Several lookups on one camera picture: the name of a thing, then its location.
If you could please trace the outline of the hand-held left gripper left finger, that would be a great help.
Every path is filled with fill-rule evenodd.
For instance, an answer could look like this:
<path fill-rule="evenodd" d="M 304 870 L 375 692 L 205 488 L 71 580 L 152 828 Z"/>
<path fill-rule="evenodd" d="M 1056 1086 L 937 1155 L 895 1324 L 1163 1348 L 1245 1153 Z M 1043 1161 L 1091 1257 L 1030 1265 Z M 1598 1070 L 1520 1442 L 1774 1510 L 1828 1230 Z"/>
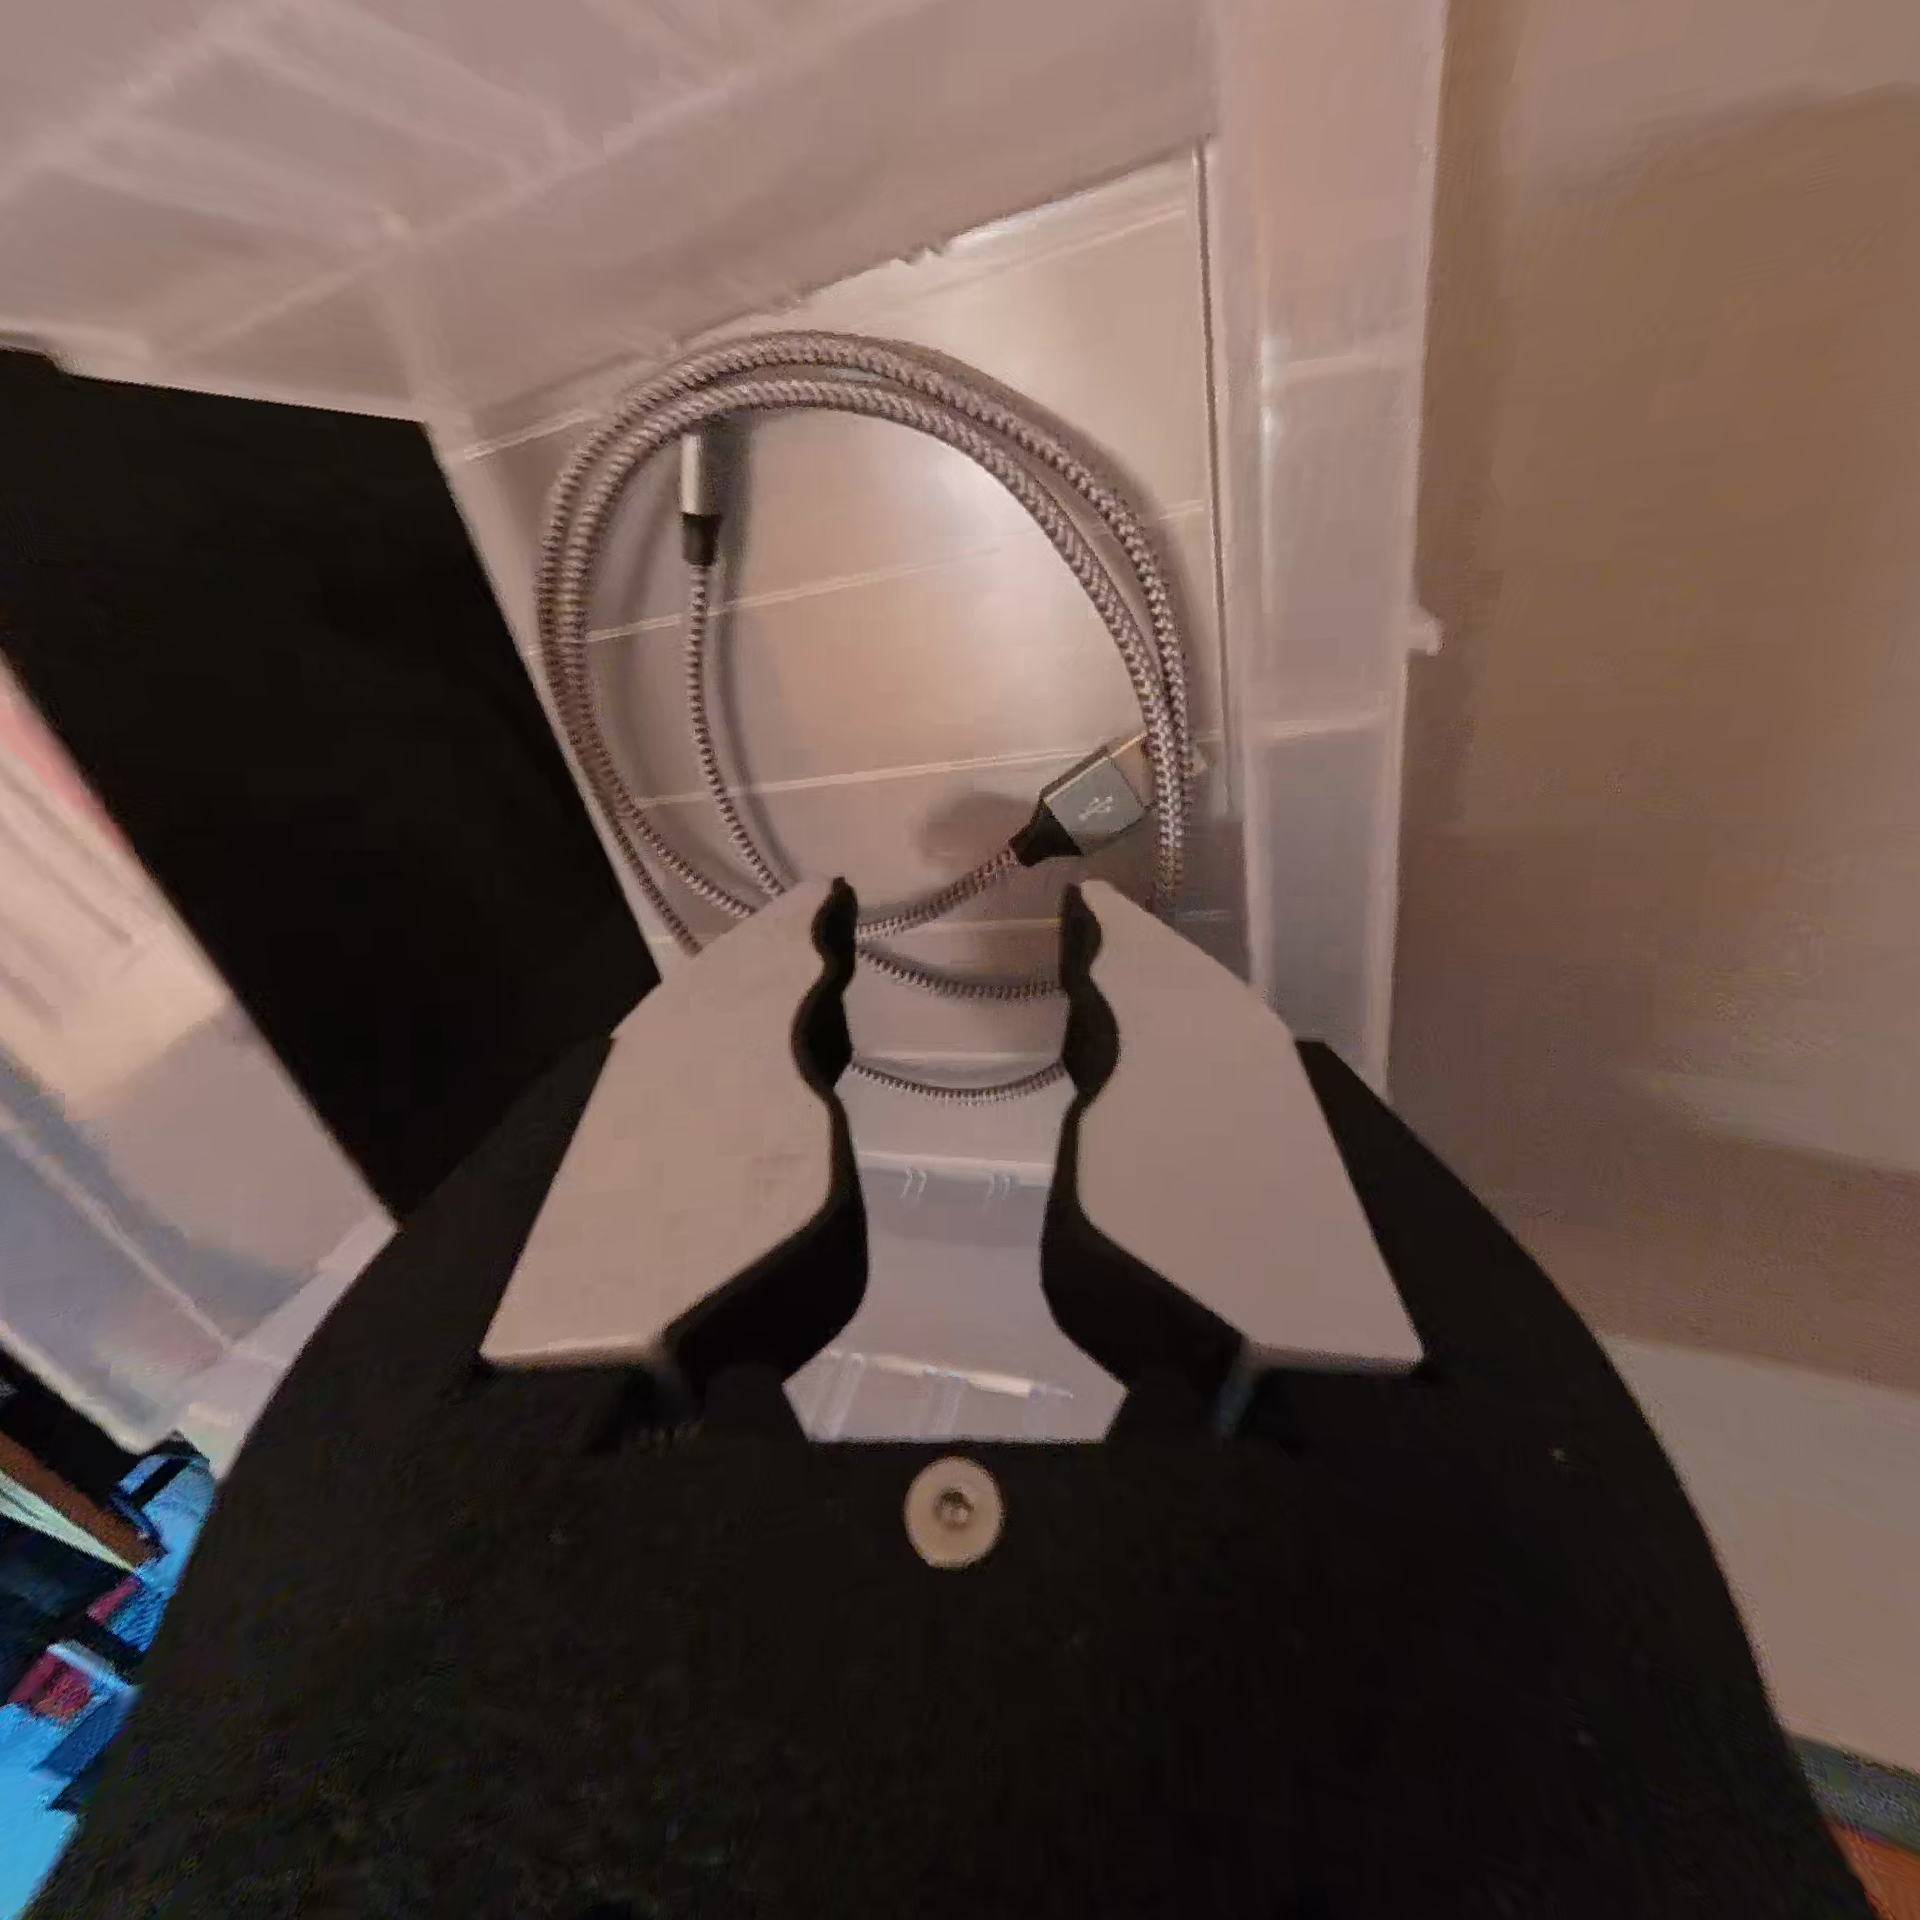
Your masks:
<path fill-rule="evenodd" d="M 805 881 L 617 1027 L 494 1310 L 496 1371 L 787 1386 L 851 1324 L 869 1230 L 839 1083 L 857 900 Z"/>

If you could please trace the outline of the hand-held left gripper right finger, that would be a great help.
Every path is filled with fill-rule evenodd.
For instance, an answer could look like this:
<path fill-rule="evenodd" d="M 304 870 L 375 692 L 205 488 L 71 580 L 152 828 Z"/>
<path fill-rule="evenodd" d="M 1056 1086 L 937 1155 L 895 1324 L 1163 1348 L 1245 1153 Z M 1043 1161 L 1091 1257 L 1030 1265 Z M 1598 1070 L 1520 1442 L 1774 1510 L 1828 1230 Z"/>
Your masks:
<path fill-rule="evenodd" d="M 1103 881 L 1069 890 L 1060 932 L 1056 1329 L 1124 1387 L 1409 1377 L 1422 1337 L 1284 1022 Z"/>

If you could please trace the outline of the clear plastic bin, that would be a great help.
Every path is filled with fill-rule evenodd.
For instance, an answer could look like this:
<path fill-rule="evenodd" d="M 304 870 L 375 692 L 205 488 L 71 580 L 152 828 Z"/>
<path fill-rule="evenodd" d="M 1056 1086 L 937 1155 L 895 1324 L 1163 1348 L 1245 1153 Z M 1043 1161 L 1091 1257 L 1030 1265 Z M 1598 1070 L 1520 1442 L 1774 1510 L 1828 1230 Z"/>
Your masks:
<path fill-rule="evenodd" d="M 951 358 L 1076 427 L 1183 611 L 1177 930 L 1381 1083 L 1448 4 L 4 4 L 4 374 L 413 423 L 534 667 L 547 492 L 709 329 Z M 951 884 L 1136 729 L 988 473 L 760 418 L 710 665 L 787 875 Z M 4 1337 L 221 1464 L 383 1240 L 4 665 Z M 792 1386 L 820 1438 L 1091 1438 L 1038 1284 L 1065 1089 L 855 1083 L 877 1274 Z"/>

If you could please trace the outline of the dark grey metal slab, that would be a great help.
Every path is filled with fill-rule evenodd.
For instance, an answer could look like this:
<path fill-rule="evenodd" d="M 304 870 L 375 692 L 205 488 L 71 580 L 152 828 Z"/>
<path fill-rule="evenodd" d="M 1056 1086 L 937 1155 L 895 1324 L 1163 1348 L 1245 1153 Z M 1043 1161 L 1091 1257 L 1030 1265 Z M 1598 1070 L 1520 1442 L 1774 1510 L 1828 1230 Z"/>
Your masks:
<path fill-rule="evenodd" d="M 4 658 L 406 1216 L 659 983 L 419 423 L 1 355 Z"/>

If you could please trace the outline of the blue printed paper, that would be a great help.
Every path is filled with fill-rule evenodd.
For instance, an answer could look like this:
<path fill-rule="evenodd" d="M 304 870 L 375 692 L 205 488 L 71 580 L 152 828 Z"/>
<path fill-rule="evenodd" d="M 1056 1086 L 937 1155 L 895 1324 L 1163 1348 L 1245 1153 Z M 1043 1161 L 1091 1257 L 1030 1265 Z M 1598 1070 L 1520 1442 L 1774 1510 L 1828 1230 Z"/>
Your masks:
<path fill-rule="evenodd" d="M 207 1459 L 183 1438 L 140 1459 L 115 1494 L 151 1547 L 136 1569 L 4 1521 L 6 1839 L 19 1818 L 22 1846 L 51 1846 L 89 1810 L 214 1496 Z"/>

